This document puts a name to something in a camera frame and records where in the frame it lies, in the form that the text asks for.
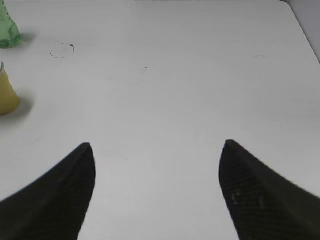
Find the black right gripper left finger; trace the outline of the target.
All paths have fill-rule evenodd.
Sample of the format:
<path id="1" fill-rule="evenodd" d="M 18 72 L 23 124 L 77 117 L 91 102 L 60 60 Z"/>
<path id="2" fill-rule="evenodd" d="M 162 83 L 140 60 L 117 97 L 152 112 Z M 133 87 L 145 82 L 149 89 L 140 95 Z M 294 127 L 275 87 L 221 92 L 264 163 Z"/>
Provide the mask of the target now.
<path id="1" fill-rule="evenodd" d="M 2 240 L 76 240 L 96 183 L 90 143 L 0 202 Z"/>

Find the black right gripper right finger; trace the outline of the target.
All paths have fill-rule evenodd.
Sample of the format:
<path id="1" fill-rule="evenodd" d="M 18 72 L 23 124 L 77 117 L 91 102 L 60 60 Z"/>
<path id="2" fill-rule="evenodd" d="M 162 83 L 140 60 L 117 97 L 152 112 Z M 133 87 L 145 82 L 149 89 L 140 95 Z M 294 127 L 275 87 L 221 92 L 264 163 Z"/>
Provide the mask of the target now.
<path id="1" fill-rule="evenodd" d="M 320 199 L 288 181 L 232 139 L 219 184 L 241 240 L 318 240 Z"/>

